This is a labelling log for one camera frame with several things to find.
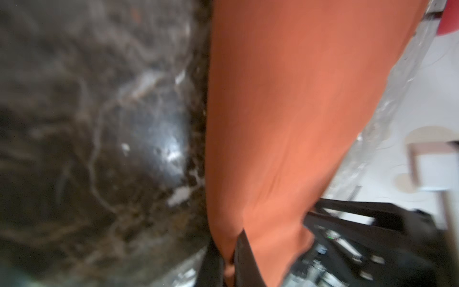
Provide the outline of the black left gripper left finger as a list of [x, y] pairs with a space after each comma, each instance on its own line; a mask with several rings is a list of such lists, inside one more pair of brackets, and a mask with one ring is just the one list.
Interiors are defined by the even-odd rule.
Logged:
[[208, 244], [194, 287], [225, 287], [224, 260], [213, 239]]

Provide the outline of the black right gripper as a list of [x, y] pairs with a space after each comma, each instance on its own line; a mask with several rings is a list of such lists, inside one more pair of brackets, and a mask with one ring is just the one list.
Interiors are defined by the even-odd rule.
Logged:
[[286, 287], [456, 287], [459, 284], [459, 144], [412, 143], [410, 175], [436, 193], [442, 217], [393, 203], [320, 199], [303, 220], [312, 248]]

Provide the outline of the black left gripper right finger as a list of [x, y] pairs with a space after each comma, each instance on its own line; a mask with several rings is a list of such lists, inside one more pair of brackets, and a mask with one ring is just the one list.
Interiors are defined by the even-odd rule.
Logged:
[[266, 287], [244, 230], [235, 246], [234, 266], [235, 287]]

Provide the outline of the rust orange skirt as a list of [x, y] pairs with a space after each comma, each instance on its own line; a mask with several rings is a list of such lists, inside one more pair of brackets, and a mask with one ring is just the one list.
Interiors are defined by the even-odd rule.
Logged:
[[427, 1], [215, 1], [205, 182], [212, 237], [235, 285], [246, 233], [276, 287], [303, 227], [373, 116]]

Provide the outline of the red polka dot toaster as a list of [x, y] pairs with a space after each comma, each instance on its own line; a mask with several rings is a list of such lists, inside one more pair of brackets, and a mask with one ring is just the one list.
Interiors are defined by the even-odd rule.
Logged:
[[459, 0], [448, 0], [436, 32], [443, 36], [459, 30]]

